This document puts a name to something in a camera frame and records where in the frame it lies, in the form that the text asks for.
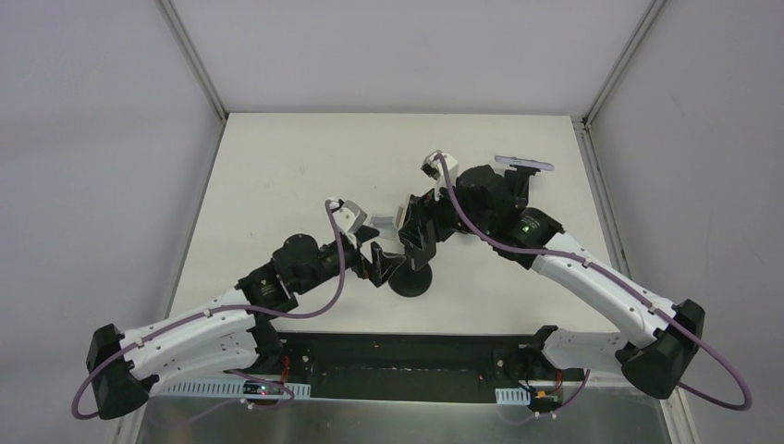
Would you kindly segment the cream phone black screen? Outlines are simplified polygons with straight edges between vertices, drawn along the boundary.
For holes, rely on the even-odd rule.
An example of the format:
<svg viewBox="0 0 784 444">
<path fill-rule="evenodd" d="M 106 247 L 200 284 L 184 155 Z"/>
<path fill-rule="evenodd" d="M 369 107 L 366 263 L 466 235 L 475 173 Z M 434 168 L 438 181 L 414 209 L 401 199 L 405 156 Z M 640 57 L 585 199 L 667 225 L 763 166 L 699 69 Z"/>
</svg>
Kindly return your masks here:
<svg viewBox="0 0 784 444">
<path fill-rule="evenodd" d="M 405 224 L 406 214 L 407 214 L 407 208 L 405 206 L 401 205 L 398 208 L 398 211 L 397 211 L 397 214 L 396 214 L 396 217 L 395 217 L 395 220 L 394 220 L 394 227 L 395 227 L 396 231 L 399 231 L 403 227 L 403 225 Z"/>
</svg>

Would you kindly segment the lavender phone seen edge-on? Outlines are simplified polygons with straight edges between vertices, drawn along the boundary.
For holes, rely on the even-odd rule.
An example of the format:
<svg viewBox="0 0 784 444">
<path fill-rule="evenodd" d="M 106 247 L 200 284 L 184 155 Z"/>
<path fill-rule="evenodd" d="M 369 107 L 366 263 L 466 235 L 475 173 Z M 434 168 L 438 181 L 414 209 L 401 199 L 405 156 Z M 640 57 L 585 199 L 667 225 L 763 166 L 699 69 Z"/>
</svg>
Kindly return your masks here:
<svg viewBox="0 0 784 444">
<path fill-rule="evenodd" d="M 547 163 L 532 159 L 518 158 L 514 156 L 495 155 L 494 160 L 499 164 L 508 165 L 511 167 L 526 167 L 540 171 L 554 171 L 555 166 Z"/>
</svg>

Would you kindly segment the black folding phone stand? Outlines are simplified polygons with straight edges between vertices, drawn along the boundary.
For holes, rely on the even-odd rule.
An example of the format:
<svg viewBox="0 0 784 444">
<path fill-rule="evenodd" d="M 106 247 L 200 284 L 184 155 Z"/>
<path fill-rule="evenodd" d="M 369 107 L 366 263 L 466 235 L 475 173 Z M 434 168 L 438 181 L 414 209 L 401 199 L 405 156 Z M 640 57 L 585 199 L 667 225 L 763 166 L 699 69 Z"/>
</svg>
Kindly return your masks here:
<svg viewBox="0 0 784 444">
<path fill-rule="evenodd" d="M 539 172 L 539 168 L 528 166 L 513 166 L 503 172 L 508 191 L 514 197 L 517 208 L 528 205 L 530 179 Z"/>
</svg>

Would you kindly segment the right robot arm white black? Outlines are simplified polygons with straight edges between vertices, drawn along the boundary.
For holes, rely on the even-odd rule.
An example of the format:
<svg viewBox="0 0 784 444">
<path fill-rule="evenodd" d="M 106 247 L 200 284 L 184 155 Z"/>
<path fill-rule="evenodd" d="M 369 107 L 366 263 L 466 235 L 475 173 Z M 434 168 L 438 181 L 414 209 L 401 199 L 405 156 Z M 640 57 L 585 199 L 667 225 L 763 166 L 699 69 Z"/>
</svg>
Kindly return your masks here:
<svg viewBox="0 0 784 444">
<path fill-rule="evenodd" d="M 559 369 L 582 368 L 624 376 L 636 389 L 666 399 L 703 349 L 704 308 L 673 302 L 633 282 L 589 253 L 562 224 L 527 205 L 516 166 L 489 165 L 459 173 L 446 158 L 427 160 L 435 186 L 413 196 L 398 231 L 414 270 L 428 266 L 436 245 L 461 233 L 477 236 L 499 256 L 548 278 L 608 320 L 617 332 L 577 333 L 542 327 L 540 345 L 524 355 L 530 375 L 546 379 Z"/>
</svg>

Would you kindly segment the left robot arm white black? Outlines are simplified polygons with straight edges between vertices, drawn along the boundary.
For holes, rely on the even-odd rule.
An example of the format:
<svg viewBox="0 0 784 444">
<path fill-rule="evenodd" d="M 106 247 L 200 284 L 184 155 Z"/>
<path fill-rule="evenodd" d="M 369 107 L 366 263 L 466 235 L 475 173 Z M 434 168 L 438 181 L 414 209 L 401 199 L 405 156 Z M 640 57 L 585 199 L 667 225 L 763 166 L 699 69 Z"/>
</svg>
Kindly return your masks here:
<svg viewBox="0 0 784 444">
<path fill-rule="evenodd" d="M 383 286 L 407 261 L 374 241 L 362 226 L 356 236 L 340 234 L 319 245 L 295 234 L 271 260 L 229 290 L 184 314 L 125 331 L 97 328 L 86 359 L 84 387 L 93 393 L 102 420 L 132 413 L 151 397 L 191 377 L 230 370 L 271 374 L 282 361 L 282 343 L 271 322 L 294 318 L 297 296 L 348 272 Z"/>
</svg>

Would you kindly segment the black round-base phone stand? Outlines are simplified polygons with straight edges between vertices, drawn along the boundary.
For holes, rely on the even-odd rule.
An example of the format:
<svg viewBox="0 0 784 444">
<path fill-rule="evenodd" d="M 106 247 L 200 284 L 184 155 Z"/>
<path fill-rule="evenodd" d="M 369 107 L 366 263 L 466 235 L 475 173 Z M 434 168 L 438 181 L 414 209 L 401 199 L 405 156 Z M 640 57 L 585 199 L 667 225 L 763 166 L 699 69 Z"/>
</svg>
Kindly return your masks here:
<svg viewBox="0 0 784 444">
<path fill-rule="evenodd" d="M 414 264 L 405 260 L 388 280 L 388 286 L 397 295 L 416 298 L 427 292 L 433 283 L 433 270 L 429 262 Z"/>
</svg>

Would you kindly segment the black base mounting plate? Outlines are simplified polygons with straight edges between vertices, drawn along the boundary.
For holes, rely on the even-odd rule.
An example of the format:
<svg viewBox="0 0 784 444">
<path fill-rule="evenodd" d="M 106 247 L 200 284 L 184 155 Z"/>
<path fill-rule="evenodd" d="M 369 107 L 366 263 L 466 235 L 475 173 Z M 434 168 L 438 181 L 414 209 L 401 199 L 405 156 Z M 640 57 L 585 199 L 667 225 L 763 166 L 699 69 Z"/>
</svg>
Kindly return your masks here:
<svg viewBox="0 0 784 444">
<path fill-rule="evenodd" d="M 281 332 L 281 343 L 248 367 L 288 373 L 318 399 L 493 403 L 556 370 L 522 336 L 444 336 Z"/>
</svg>

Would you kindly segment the white folding phone stand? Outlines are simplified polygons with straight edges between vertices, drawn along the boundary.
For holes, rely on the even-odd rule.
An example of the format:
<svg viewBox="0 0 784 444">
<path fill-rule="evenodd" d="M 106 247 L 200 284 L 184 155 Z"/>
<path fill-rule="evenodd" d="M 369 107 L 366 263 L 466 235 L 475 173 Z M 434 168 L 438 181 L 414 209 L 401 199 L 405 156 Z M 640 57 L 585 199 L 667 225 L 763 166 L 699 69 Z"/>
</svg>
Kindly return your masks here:
<svg viewBox="0 0 784 444">
<path fill-rule="evenodd" d="M 399 241 L 398 231 L 395 230 L 394 220 L 396 216 L 373 215 L 370 225 L 380 230 L 380 238 L 389 241 Z"/>
</svg>

